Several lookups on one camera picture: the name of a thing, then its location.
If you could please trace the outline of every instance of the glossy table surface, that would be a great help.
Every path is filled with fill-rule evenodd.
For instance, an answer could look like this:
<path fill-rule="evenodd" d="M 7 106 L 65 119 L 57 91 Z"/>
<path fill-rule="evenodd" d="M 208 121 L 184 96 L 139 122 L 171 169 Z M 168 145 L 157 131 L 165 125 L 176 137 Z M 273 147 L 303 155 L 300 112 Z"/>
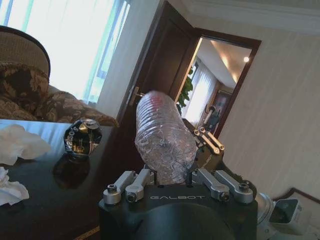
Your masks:
<path fill-rule="evenodd" d="M 0 129 L 18 124 L 41 136 L 51 151 L 32 160 L 18 159 L 8 169 L 30 198 L 0 206 L 0 239 L 74 239 L 97 227 L 98 202 L 107 184 L 125 170 L 143 165 L 132 139 L 113 127 L 101 126 L 102 140 L 88 161 L 73 163 L 65 154 L 63 135 L 69 123 L 0 119 Z"/>

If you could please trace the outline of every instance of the screw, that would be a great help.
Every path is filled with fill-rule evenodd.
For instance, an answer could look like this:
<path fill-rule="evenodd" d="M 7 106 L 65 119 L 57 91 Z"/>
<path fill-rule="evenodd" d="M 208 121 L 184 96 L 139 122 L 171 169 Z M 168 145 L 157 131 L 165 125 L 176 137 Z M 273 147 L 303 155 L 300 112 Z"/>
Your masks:
<path fill-rule="evenodd" d="M 108 193 L 113 194 L 117 192 L 117 186 L 114 184 L 110 184 L 106 187 Z"/>
<path fill-rule="evenodd" d="M 249 189 L 249 185 L 246 184 L 246 183 L 240 183 L 239 184 L 239 189 L 240 189 L 240 191 L 245 192 L 245 191 L 247 191 Z"/>
<path fill-rule="evenodd" d="M 137 200 L 137 196 L 136 196 L 134 193 L 129 193 L 129 194 L 126 196 L 126 200 L 127 200 L 129 203 L 134 203 L 134 202 Z"/>
<path fill-rule="evenodd" d="M 221 199 L 222 201 L 224 201 L 224 202 L 229 201 L 229 194 L 226 193 L 226 192 L 222 192 L 222 193 L 220 194 L 220 199 Z"/>

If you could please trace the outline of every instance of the sofa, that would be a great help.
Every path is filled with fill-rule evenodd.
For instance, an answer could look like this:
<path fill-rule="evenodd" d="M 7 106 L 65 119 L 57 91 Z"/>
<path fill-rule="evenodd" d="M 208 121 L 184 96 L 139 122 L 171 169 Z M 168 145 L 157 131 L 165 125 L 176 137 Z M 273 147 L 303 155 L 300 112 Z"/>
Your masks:
<path fill-rule="evenodd" d="M 0 119 L 73 123 L 94 119 L 118 122 L 50 83 L 50 59 L 32 36 L 0 26 Z"/>

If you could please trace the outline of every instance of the sheer curtain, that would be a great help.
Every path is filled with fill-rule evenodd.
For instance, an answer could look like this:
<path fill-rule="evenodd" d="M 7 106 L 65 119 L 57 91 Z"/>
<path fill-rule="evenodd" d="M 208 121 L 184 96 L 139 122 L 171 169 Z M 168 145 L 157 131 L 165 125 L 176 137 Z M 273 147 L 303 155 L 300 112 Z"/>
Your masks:
<path fill-rule="evenodd" d="M 50 84 L 96 103 L 131 0 L 0 0 L 0 25 L 36 38 L 50 57 Z"/>
<path fill-rule="evenodd" d="M 185 102 L 186 106 L 182 109 L 182 117 L 196 127 L 215 89 L 217 79 L 199 58 L 195 61 L 198 68 L 192 78 L 193 91 L 188 95 L 190 101 Z"/>

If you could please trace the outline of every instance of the plastic water bottle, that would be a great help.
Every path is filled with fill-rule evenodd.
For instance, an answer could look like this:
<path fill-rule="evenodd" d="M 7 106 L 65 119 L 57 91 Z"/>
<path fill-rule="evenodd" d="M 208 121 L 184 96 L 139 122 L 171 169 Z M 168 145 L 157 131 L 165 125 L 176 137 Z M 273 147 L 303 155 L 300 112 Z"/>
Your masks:
<path fill-rule="evenodd" d="M 147 166 L 157 171 L 161 185 L 183 183 L 197 151 L 175 102 L 157 91 L 147 93 L 137 106 L 135 146 Z"/>

